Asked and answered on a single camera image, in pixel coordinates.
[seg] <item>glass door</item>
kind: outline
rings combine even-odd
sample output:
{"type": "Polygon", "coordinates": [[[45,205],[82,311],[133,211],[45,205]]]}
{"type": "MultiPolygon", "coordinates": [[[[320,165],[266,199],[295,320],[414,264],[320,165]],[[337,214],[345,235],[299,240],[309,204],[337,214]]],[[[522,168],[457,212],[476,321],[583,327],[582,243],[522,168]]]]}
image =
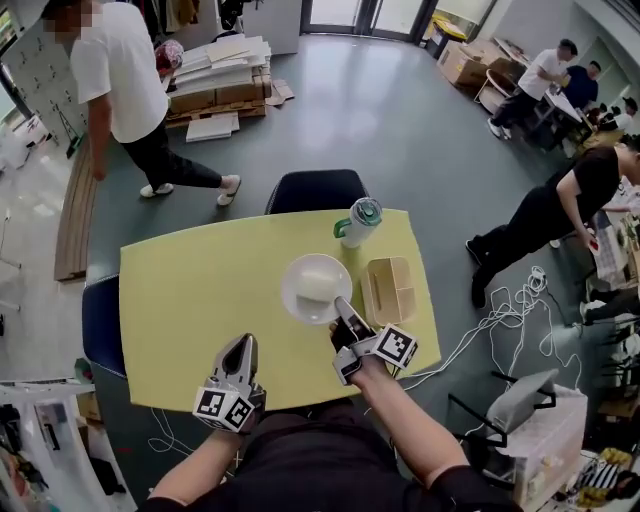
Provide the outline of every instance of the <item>glass door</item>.
{"type": "Polygon", "coordinates": [[[435,4],[437,0],[303,0],[301,31],[417,42],[419,29],[426,27],[423,18],[427,11],[430,17],[435,4]]]}

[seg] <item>gray floor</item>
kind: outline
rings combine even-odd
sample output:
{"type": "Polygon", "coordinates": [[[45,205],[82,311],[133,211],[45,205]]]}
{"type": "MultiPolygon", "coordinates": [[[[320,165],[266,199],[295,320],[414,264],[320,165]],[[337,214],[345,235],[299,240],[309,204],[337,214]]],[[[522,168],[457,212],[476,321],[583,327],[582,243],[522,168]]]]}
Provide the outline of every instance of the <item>gray floor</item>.
{"type": "MultiPolygon", "coordinates": [[[[144,175],[114,145],[109,176],[98,189],[93,215],[89,281],[117,272],[119,249],[129,243],[261,215],[286,172],[352,168],[385,207],[410,213],[446,357],[483,317],[469,300],[474,266],[464,241],[507,222],[524,194],[566,162],[522,140],[497,140],[485,124],[486,112],[440,75],[430,55],[404,43],[305,36],[297,55],[273,59],[273,75],[284,78],[296,98],[281,110],[271,109],[266,119],[243,120],[231,139],[186,145],[185,130],[172,132],[177,152],[243,177],[242,191],[228,210],[216,211],[215,193],[204,189],[178,188],[166,198],[139,199],[144,175]]],[[[568,321],[575,321],[580,287],[574,281],[588,270],[585,261],[588,256],[571,242],[559,251],[545,248],[501,273],[491,286],[505,285],[515,292],[531,266],[540,265],[568,321]]],[[[554,326],[562,329],[557,308],[549,297],[546,300],[552,305],[554,326]]],[[[546,315],[540,308],[527,318],[526,348],[514,375],[559,366],[538,352],[538,342],[548,332],[546,315]]],[[[606,329],[587,329],[581,339],[574,330],[566,343],[559,343],[564,358],[573,351],[582,357],[580,388],[585,392],[592,393],[596,384],[599,349],[594,345],[606,329]]],[[[508,367],[519,331],[497,330],[495,339],[497,358],[508,367]]],[[[421,406],[453,430],[476,423],[449,409],[447,393],[456,393],[482,411],[503,389],[488,376],[495,368],[488,343],[487,336],[478,337],[445,373],[412,392],[421,406]]],[[[559,383],[573,386],[576,373],[573,365],[562,370],[559,383]]],[[[128,404],[125,382],[99,370],[96,379],[122,470],[136,499],[142,499],[182,457],[149,450],[146,439],[158,435],[159,428],[149,410],[128,404]]],[[[188,415],[169,417],[176,436],[187,444],[196,446],[204,436],[188,415]]]]}

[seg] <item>black shirt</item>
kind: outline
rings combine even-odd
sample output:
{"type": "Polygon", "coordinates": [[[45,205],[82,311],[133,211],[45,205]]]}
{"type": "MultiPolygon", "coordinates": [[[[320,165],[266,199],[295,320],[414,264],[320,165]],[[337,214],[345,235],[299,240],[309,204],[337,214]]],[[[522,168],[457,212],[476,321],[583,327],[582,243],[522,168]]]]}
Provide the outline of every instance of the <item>black shirt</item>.
{"type": "Polygon", "coordinates": [[[347,431],[278,436],[247,453],[238,476],[189,507],[155,498],[139,512],[520,511],[469,467],[449,469],[426,490],[403,478],[371,441],[347,431]]]}
{"type": "Polygon", "coordinates": [[[590,101],[598,99],[598,82],[591,80],[587,70],[582,66],[571,66],[567,68],[567,73],[571,76],[569,85],[564,88],[564,94],[569,103],[575,108],[584,108],[590,101]]]}
{"type": "Polygon", "coordinates": [[[600,208],[611,201],[618,190],[620,183],[618,155],[612,147],[592,148],[577,160],[573,168],[554,174],[543,187],[550,201],[550,218],[560,214],[560,217],[556,218],[569,221],[560,203],[556,187],[572,169],[580,185],[580,195],[577,197],[580,218],[587,222],[600,208]]]}

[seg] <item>white plate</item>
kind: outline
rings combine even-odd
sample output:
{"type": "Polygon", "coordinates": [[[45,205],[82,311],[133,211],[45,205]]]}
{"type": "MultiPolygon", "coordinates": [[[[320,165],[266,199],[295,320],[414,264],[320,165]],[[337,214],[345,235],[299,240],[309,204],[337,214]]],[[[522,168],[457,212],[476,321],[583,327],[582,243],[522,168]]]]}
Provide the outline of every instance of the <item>white plate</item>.
{"type": "Polygon", "coordinates": [[[338,281],[336,298],[342,296],[347,301],[351,300],[353,292],[351,276],[342,263],[326,254],[302,256],[291,263],[284,273],[281,293],[282,302],[287,311],[305,324],[328,324],[340,316],[333,301],[325,305],[296,295],[296,283],[305,270],[314,270],[335,277],[338,281]]]}

